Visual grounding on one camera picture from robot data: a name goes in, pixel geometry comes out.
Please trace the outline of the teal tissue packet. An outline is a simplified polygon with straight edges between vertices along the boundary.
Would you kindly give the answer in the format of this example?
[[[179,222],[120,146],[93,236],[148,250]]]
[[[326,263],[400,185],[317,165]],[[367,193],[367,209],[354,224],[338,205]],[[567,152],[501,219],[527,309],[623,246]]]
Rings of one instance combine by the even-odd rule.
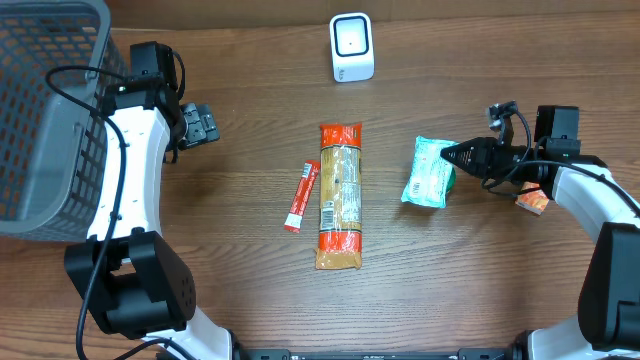
[[[441,156],[444,148],[456,142],[418,136],[409,180],[401,201],[414,205],[445,208],[447,194],[452,190],[456,174],[453,165]]]

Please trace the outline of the thin red stick sachet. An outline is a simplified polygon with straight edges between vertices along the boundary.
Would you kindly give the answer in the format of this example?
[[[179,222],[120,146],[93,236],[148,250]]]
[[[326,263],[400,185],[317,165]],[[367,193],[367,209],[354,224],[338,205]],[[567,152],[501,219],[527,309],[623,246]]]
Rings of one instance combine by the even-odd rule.
[[[315,160],[307,160],[294,195],[292,205],[284,222],[284,229],[293,233],[299,233],[302,219],[309,203],[309,199],[320,172],[321,163]]]

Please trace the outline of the long orange noodle packet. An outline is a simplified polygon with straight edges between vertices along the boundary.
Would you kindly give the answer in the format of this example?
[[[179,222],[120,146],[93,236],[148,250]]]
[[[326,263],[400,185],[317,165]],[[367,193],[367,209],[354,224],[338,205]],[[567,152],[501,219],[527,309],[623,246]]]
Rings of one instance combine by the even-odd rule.
[[[323,124],[318,270],[362,266],[362,126]]]

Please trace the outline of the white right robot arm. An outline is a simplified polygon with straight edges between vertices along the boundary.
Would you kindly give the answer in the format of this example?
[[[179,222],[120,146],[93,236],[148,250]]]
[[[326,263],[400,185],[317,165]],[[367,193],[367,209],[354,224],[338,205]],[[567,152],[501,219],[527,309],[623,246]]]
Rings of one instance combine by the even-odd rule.
[[[542,106],[527,143],[512,145],[511,115],[490,118],[498,137],[442,149],[487,190],[532,182],[567,210],[595,244],[575,316],[524,333],[508,359],[632,359],[639,354],[639,203],[598,157],[583,155],[575,107]]]

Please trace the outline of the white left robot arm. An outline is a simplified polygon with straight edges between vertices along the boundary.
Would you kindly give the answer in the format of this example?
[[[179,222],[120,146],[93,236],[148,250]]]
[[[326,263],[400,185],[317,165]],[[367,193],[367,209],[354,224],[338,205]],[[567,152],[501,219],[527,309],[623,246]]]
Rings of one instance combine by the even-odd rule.
[[[87,241],[67,248],[65,270],[83,298],[76,338],[93,317],[106,334],[162,345],[179,359],[242,359],[232,332],[198,307],[192,273],[163,239],[159,221],[165,153],[187,123],[173,75],[142,72],[106,89],[98,115],[107,156]]]

